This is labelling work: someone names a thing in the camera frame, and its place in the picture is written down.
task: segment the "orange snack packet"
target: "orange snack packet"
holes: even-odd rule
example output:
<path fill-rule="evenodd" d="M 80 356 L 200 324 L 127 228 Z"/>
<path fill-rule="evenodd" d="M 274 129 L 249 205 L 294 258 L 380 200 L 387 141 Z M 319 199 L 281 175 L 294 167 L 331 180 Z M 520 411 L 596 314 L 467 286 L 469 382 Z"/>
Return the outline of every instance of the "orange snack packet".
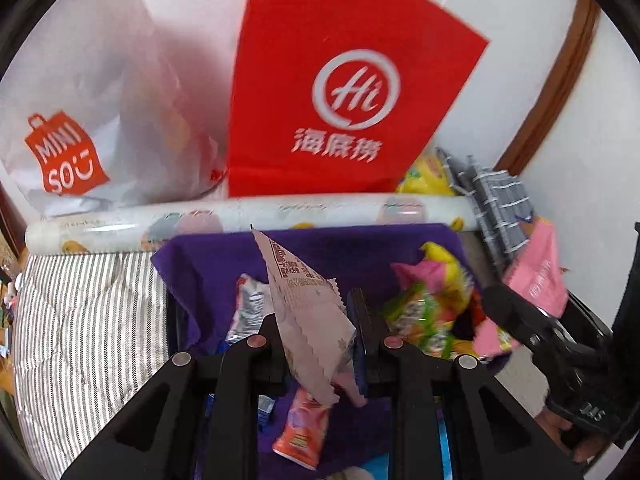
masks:
<path fill-rule="evenodd" d="M 292 462 L 311 469 L 318 467 L 330 406 L 323 406 L 300 386 L 291 404 L 282 435 L 273 451 Z"/>

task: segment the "wrapping paper roll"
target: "wrapping paper roll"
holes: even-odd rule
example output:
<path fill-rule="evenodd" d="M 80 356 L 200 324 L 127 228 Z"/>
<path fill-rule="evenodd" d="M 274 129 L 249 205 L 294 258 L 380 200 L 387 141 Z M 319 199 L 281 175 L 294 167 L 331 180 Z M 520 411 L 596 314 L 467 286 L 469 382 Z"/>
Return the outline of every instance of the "wrapping paper roll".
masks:
<path fill-rule="evenodd" d="M 28 226 L 26 243 L 41 255 L 155 251 L 181 234 L 398 223 L 477 229 L 464 196 L 317 194 L 155 204 L 41 220 Z"/>

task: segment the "metal screw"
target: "metal screw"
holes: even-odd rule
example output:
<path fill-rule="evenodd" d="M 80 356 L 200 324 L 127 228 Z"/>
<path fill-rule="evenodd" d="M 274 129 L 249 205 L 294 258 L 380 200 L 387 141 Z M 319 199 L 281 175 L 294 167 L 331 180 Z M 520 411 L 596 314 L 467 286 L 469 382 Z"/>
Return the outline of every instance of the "metal screw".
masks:
<path fill-rule="evenodd" d="M 186 366 L 191 362 L 191 354 L 188 352 L 178 352 L 171 358 L 171 362 L 176 366 Z"/>
<path fill-rule="evenodd" d="M 476 359 L 472 355 L 462 355 L 458 358 L 458 364 L 461 368 L 473 370 L 476 366 L 478 366 L 478 359 Z"/>
<path fill-rule="evenodd" d="M 385 337 L 384 343 L 387 348 L 391 348 L 392 350 L 402 348 L 402 345 L 404 344 L 402 339 L 395 335 L 389 335 Z"/>
<path fill-rule="evenodd" d="M 267 338 L 260 334 L 254 334 L 249 336 L 249 339 L 246 340 L 247 345 L 251 348 L 261 348 L 267 344 Z"/>

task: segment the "striped bedding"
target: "striped bedding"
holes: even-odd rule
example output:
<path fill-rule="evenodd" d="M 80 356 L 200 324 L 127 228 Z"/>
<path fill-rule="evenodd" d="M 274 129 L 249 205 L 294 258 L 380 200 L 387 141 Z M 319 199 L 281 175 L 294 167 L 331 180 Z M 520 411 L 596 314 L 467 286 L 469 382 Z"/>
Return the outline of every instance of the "striped bedding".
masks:
<path fill-rule="evenodd" d="M 168 358 L 166 290 L 151 253 L 30 256 L 15 319 L 15 400 L 47 480 Z"/>

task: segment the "white plastic bag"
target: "white plastic bag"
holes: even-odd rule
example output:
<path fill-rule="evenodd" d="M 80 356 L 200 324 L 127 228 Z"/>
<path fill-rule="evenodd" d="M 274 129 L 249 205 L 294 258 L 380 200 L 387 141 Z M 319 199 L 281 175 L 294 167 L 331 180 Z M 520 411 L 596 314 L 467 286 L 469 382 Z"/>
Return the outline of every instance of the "white plastic bag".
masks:
<path fill-rule="evenodd" d="M 184 117 L 142 0 L 57 0 L 0 82 L 0 158 L 46 216 L 188 200 L 217 146 Z"/>

